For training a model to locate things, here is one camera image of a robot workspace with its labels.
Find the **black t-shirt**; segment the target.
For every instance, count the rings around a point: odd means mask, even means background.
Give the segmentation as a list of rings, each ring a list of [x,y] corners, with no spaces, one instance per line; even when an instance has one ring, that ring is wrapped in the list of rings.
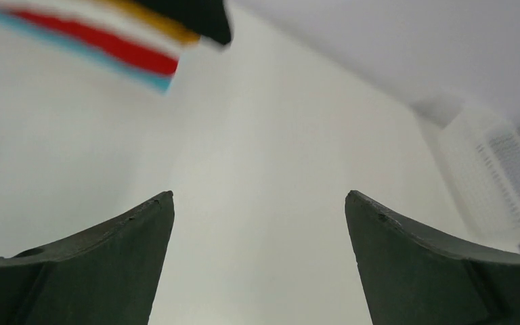
[[[150,12],[170,18],[188,30],[220,46],[232,42],[232,29],[222,0],[141,0],[136,1]]]

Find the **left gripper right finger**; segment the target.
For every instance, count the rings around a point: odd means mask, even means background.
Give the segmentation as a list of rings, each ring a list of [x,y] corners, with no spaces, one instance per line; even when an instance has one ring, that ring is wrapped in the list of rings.
[[[520,255],[351,191],[345,216],[374,324],[520,324]]]

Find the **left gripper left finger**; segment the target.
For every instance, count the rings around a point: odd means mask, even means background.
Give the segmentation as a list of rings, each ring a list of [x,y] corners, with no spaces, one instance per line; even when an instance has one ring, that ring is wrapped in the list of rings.
[[[69,237],[0,257],[0,324],[147,324],[171,237],[162,192]]]

